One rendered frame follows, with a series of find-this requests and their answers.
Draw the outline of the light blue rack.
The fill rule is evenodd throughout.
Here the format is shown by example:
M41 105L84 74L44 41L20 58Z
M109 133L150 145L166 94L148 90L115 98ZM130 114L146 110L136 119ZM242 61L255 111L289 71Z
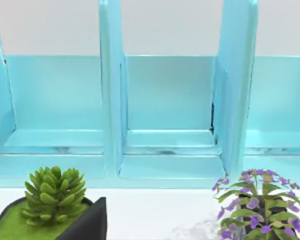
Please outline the light blue rack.
M0 0L0 188L300 184L300 0Z

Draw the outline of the green succulent in black pot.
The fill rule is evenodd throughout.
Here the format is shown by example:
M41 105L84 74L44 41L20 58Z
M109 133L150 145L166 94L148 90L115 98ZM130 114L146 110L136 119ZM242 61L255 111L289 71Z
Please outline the green succulent in black pot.
M76 168L39 168L0 214L0 240L107 240L107 202L86 197Z

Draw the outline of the purple flowering potted plant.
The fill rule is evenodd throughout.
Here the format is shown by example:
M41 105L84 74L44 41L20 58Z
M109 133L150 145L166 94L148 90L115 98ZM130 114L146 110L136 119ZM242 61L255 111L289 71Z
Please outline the purple flowering potted plant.
M220 240L300 240L300 185L277 172L264 169L242 171L238 181L220 178L212 187L221 204L216 219Z

